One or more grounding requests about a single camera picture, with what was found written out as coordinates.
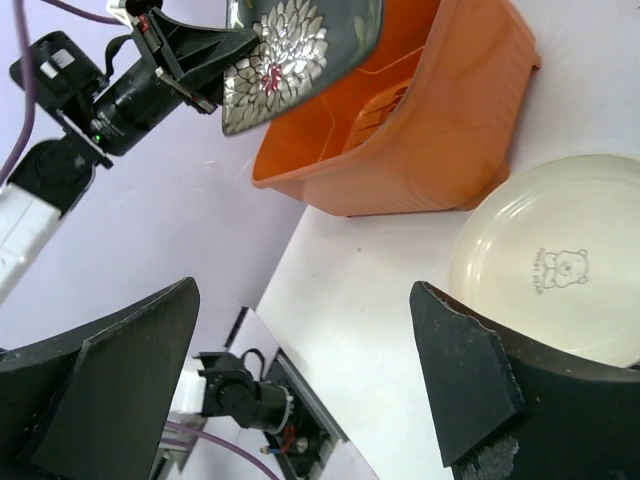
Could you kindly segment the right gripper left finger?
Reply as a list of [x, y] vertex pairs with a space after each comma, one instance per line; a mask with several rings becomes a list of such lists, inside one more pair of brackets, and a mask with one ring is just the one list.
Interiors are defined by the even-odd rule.
[[148, 478], [199, 306], [187, 277], [2, 352], [2, 478]]

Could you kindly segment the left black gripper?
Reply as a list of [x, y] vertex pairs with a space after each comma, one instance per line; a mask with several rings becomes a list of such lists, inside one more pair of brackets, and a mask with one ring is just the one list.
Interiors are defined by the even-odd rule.
[[221, 104], [224, 74], [259, 43], [252, 29], [186, 25], [160, 4], [110, 4], [131, 23], [141, 58], [94, 103], [90, 132], [106, 153], [123, 155], [184, 103], [201, 114]]

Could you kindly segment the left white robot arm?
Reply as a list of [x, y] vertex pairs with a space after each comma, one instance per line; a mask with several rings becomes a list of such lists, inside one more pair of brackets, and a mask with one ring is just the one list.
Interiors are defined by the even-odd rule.
[[20, 135], [1, 168], [1, 292], [8, 295], [91, 185], [180, 104], [211, 114], [225, 71], [258, 42], [250, 29], [187, 25], [158, 1], [111, 1], [103, 24], [127, 34], [96, 65], [69, 36], [28, 37], [12, 5], [20, 58], [12, 80], [25, 94]]

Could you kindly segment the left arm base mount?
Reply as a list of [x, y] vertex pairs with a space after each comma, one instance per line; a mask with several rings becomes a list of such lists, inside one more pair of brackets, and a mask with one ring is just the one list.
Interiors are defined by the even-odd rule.
[[189, 357], [180, 374], [167, 429], [205, 438], [210, 418], [230, 418], [263, 435], [261, 454], [273, 458], [286, 479], [324, 479], [329, 460], [348, 437], [284, 351], [261, 343], [242, 350], [241, 330], [263, 329], [243, 307], [221, 352]]

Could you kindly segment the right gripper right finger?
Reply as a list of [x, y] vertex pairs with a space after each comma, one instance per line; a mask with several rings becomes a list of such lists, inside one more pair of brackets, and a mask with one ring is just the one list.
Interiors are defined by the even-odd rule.
[[489, 320], [429, 283], [409, 298], [441, 461], [457, 479], [635, 479], [639, 374]]

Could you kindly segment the black floral square plate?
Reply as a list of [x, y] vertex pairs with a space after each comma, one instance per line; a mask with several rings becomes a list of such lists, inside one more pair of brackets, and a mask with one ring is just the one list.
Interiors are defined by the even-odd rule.
[[258, 38], [224, 75], [222, 131], [251, 130], [322, 93], [375, 49], [384, 3], [229, 1], [226, 26]]

